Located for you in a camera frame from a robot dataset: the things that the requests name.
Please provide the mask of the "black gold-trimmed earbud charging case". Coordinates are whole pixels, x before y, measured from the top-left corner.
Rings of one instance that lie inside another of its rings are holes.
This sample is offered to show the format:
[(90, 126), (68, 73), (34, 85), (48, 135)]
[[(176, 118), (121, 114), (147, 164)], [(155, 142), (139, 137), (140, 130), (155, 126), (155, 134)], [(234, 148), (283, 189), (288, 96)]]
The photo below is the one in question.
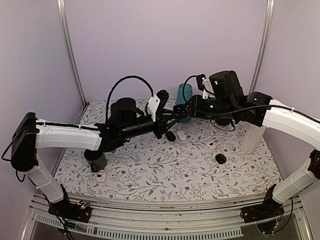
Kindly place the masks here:
[(189, 116), (189, 107), (185, 104), (176, 104), (173, 106), (173, 113), (181, 118)]

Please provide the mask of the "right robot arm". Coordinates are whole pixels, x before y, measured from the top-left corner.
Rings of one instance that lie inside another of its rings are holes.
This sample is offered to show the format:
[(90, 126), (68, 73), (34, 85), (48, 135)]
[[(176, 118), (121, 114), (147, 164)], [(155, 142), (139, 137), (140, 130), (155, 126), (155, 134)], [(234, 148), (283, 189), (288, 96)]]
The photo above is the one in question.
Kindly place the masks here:
[(308, 159), (285, 180), (270, 187), (259, 206), (262, 218), (269, 218), (290, 197), (320, 179), (320, 121), (271, 96), (253, 91), (245, 95), (233, 70), (221, 71), (206, 77), (197, 75), (197, 87), (202, 95), (187, 101), (189, 115), (206, 120), (248, 122), (295, 137), (314, 149)]

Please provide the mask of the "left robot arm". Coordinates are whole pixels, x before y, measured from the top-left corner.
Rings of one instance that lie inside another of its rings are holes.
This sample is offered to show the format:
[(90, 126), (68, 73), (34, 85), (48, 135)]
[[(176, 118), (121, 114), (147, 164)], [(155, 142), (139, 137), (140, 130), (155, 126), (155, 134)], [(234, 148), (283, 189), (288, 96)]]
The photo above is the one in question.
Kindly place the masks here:
[(136, 136), (152, 132), (160, 139), (188, 113), (182, 105), (172, 110), (165, 109), (168, 98), (166, 90), (152, 93), (144, 110), (137, 108), (133, 98), (120, 98), (113, 104), (106, 104), (105, 123), (92, 126), (49, 122), (28, 112), (6, 148), (11, 151), (8, 162), (17, 172), (24, 173), (63, 217), (70, 217), (75, 211), (74, 205), (69, 202), (63, 187), (42, 164), (37, 150), (85, 149), (87, 157), (96, 160)]

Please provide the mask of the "black oval earbud case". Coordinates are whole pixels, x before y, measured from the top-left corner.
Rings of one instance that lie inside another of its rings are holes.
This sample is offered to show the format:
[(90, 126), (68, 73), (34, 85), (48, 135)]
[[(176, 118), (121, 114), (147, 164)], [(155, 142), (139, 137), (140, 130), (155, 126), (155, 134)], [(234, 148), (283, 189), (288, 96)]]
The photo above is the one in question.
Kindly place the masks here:
[(170, 142), (174, 142), (176, 140), (176, 136), (172, 131), (167, 131), (165, 133), (165, 136), (166, 136), (167, 140)]

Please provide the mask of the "white oval earbud case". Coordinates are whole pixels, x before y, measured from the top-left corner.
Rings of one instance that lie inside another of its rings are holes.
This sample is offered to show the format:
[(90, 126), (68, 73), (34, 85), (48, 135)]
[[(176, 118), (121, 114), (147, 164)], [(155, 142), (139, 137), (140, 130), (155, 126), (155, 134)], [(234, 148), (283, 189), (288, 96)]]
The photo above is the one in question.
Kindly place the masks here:
[(185, 141), (187, 139), (187, 135), (181, 130), (178, 131), (176, 134), (181, 141)]

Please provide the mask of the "small black round case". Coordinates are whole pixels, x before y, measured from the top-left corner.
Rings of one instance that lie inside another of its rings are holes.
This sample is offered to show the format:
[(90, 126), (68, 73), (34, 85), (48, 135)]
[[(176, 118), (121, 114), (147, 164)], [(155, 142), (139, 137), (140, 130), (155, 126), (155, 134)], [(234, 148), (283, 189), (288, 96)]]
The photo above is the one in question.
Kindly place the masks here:
[(217, 155), (215, 156), (215, 160), (216, 160), (220, 165), (224, 164), (224, 163), (227, 161), (226, 157), (225, 157), (223, 154), (221, 154), (221, 153), (219, 153), (219, 154), (217, 154)]

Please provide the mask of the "white square earbud case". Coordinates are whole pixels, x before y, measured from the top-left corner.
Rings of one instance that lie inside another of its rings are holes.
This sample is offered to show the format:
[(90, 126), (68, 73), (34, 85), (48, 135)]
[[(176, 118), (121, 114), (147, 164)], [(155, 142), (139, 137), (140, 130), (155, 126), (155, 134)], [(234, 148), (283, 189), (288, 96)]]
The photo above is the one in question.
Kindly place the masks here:
[(107, 174), (105, 172), (98, 172), (96, 174), (96, 182), (97, 183), (105, 183), (107, 180)]

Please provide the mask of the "teal cylindrical vase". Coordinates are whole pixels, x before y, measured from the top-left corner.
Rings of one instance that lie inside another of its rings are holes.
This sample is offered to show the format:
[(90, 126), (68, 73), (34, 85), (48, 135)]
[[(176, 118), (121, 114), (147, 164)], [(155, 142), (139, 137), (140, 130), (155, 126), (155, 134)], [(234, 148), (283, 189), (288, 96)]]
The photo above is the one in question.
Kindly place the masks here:
[(176, 104), (185, 104), (193, 96), (193, 87), (183, 83), (178, 86)]

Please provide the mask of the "floral patterned table mat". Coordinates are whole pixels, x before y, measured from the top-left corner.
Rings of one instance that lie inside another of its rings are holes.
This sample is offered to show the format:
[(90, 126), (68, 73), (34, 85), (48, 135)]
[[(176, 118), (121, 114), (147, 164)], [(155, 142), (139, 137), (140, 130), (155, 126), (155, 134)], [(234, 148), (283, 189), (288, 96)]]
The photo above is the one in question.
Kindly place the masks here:
[[(118, 200), (202, 201), (264, 194), (281, 175), (264, 139), (253, 153), (241, 150), (249, 127), (194, 118), (171, 128), (174, 134), (183, 131), (184, 141), (157, 139), (152, 133), (134, 137), (105, 155), (104, 183), (96, 181), (84, 151), (69, 148), (54, 177), (69, 193)], [(208, 149), (208, 141), (217, 148)], [(226, 157), (224, 164), (216, 161), (217, 154)]]

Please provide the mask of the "white ribbed vase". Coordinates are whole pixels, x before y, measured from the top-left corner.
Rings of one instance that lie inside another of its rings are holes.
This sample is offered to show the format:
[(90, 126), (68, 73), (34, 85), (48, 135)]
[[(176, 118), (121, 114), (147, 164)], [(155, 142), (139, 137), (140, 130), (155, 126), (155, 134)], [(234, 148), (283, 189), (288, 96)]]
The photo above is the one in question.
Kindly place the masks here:
[(260, 142), (266, 128), (264, 126), (256, 126), (251, 124), (248, 131), (244, 135), (244, 139), (241, 143), (241, 150), (246, 154), (251, 154), (256, 149)]

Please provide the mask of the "dark grey mug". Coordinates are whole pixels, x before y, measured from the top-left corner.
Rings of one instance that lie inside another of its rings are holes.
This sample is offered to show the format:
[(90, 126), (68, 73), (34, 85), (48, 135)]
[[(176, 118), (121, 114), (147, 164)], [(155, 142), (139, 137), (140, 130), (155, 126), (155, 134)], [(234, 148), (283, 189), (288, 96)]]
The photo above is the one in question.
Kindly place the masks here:
[(94, 173), (104, 170), (107, 165), (106, 156), (102, 151), (86, 149), (84, 151), (84, 158), (88, 162), (91, 171)]

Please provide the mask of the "front aluminium rail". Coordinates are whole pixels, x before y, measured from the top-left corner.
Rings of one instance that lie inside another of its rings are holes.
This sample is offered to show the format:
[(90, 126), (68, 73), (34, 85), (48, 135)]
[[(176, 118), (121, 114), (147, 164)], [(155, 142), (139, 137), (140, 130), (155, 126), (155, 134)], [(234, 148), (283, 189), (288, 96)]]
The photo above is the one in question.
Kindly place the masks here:
[(246, 223), (241, 209), (260, 204), (262, 193), (213, 200), (138, 201), (71, 193), (72, 202), (90, 202), (89, 222), (75, 222), (75, 240), (313, 240), (298, 196), (287, 201), (276, 233), (266, 234), (271, 219)]

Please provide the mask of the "right rear aluminium frame post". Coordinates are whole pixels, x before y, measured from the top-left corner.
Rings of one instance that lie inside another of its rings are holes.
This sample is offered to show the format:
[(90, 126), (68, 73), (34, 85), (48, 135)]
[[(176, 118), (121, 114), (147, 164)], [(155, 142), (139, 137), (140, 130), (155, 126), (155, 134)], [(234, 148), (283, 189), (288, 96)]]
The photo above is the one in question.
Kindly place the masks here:
[(258, 49), (258, 55), (257, 55), (257, 59), (256, 59), (254, 71), (253, 71), (252, 80), (248, 90), (249, 93), (254, 92), (258, 86), (260, 74), (263, 67), (264, 57), (265, 57), (265, 53), (268, 45), (268, 40), (271, 32), (274, 8), (275, 8), (275, 1), (267, 0), (263, 28), (262, 28), (262, 36), (261, 36), (261, 41)]

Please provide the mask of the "aluminium frame post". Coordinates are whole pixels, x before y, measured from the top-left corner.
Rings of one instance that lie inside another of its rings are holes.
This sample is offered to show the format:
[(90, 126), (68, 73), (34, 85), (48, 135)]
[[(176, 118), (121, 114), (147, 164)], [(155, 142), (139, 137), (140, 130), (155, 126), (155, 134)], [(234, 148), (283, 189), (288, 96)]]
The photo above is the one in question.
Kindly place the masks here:
[(79, 71), (77, 68), (76, 58), (74, 55), (74, 50), (72, 46), (72, 39), (70, 35), (69, 25), (68, 25), (68, 18), (67, 18), (67, 11), (66, 11), (66, 3), (64, 0), (57, 0), (57, 10), (58, 16), (60, 21), (60, 26), (62, 30), (62, 36), (64, 39), (64, 44), (67, 52), (67, 57), (73, 77), (73, 81), (75, 84), (76, 91), (78, 93), (79, 99), (81, 104), (85, 107), (87, 105), (87, 100), (85, 97), (85, 92), (80, 80)]
[(274, 8), (275, 8), (275, 1), (267, 0), (263, 28), (262, 28), (262, 36), (261, 36), (261, 41), (258, 49), (258, 55), (257, 55), (257, 59), (256, 59), (254, 71), (253, 71), (252, 80), (248, 90), (249, 93), (254, 92), (258, 86), (260, 74), (263, 67), (264, 57), (265, 57), (265, 53), (268, 45), (268, 40), (271, 32)]

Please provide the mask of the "left rear aluminium frame post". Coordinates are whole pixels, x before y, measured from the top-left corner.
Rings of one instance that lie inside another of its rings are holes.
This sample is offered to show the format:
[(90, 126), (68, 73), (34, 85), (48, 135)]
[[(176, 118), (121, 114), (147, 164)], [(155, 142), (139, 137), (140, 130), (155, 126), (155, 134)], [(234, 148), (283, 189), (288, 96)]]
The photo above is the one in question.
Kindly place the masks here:
[(79, 71), (77, 68), (76, 58), (74, 55), (74, 50), (72, 46), (72, 39), (70, 35), (69, 25), (68, 25), (68, 18), (67, 18), (67, 11), (66, 11), (66, 3), (64, 0), (57, 0), (57, 10), (58, 16), (60, 21), (60, 26), (62, 30), (62, 36), (64, 39), (64, 44), (67, 52), (67, 57), (73, 77), (73, 81), (75, 84), (76, 91), (78, 93), (79, 99), (81, 104), (85, 107), (87, 105), (87, 100), (85, 97), (85, 92), (80, 80)]

